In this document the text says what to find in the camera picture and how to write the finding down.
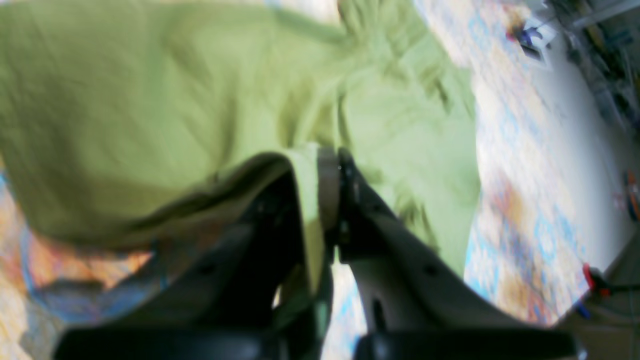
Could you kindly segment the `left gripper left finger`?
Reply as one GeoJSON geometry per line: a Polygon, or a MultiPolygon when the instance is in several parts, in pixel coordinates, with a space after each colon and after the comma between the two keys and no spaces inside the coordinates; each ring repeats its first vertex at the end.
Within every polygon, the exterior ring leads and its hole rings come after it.
{"type": "Polygon", "coordinates": [[[221,239],[167,289],[125,316],[66,331],[55,360],[318,360],[329,328],[332,276],[320,255],[317,294],[276,310],[279,285],[306,271],[292,173],[277,178],[221,239]]]}

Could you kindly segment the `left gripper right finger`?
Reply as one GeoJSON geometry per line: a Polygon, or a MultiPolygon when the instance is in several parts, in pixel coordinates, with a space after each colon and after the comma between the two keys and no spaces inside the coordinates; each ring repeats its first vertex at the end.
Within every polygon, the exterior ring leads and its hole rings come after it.
{"type": "Polygon", "coordinates": [[[326,244],[350,266],[368,332],[355,360],[578,360],[571,333],[532,326],[471,290],[393,214],[350,153],[318,153],[326,244]]]}

